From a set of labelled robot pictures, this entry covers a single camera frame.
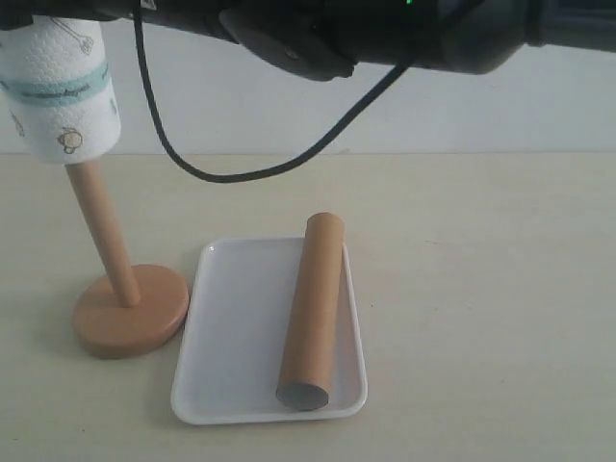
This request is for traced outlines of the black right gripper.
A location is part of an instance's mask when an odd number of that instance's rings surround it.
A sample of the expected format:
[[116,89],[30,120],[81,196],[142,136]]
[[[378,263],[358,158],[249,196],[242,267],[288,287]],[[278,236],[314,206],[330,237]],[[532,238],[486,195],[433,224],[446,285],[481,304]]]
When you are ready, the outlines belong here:
[[129,19],[140,7],[144,23],[228,39],[230,35],[218,19],[227,5],[226,1],[193,0],[1,0],[1,29],[11,31],[32,25],[36,16],[98,22]]

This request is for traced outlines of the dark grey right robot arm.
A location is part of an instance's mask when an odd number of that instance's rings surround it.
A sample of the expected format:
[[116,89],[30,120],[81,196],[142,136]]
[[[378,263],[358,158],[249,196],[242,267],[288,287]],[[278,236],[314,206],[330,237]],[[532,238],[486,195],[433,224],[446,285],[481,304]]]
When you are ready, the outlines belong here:
[[238,44],[298,77],[327,82],[360,63],[480,75],[519,48],[611,52],[611,1],[5,1],[1,27],[38,16],[145,23]]

